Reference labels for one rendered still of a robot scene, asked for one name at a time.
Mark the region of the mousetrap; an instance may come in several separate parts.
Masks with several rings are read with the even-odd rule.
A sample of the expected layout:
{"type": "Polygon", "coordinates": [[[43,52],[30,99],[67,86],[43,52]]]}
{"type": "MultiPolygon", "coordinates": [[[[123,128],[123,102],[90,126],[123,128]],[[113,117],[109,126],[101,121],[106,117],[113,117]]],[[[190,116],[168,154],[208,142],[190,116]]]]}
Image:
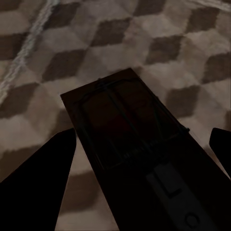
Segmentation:
{"type": "Polygon", "coordinates": [[[231,231],[231,180],[131,67],[60,96],[120,231],[231,231]]]}

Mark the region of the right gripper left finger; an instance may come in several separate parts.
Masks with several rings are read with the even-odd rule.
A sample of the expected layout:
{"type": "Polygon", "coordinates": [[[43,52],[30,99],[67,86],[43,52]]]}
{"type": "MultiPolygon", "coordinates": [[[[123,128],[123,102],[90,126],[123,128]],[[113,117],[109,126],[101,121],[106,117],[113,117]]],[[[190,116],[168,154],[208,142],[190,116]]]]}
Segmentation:
{"type": "Polygon", "coordinates": [[[75,129],[55,135],[0,183],[0,231],[54,231],[76,149],[75,129]]]}

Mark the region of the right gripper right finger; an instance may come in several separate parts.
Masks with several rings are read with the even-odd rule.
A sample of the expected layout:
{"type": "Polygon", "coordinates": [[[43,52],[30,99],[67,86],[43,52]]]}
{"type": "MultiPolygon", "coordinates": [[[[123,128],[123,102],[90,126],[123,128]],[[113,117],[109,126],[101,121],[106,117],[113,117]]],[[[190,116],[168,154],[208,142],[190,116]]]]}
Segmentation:
{"type": "Polygon", "coordinates": [[[231,178],[231,132],[213,128],[209,145],[231,178]]]}

